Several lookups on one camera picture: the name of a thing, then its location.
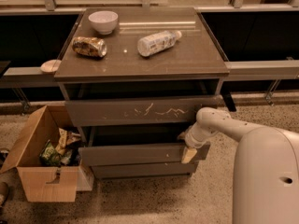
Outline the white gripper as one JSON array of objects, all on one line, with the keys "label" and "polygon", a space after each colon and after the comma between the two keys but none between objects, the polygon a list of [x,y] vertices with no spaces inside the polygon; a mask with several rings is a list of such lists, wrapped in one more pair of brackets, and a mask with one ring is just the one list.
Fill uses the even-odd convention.
[{"label": "white gripper", "polygon": [[198,123],[194,123],[186,132],[178,135],[177,140],[185,140],[188,147],[183,150],[181,162],[189,163],[197,154],[197,148],[202,147],[206,140],[215,134],[213,130],[204,129]]}]

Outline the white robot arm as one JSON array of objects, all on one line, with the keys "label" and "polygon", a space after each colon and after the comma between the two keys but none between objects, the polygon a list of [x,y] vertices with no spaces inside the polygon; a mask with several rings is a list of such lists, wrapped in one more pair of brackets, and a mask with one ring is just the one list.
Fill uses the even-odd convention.
[{"label": "white robot arm", "polygon": [[206,140],[223,133],[237,143],[232,224],[299,224],[299,133],[233,119],[204,107],[178,137],[188,163]]}]

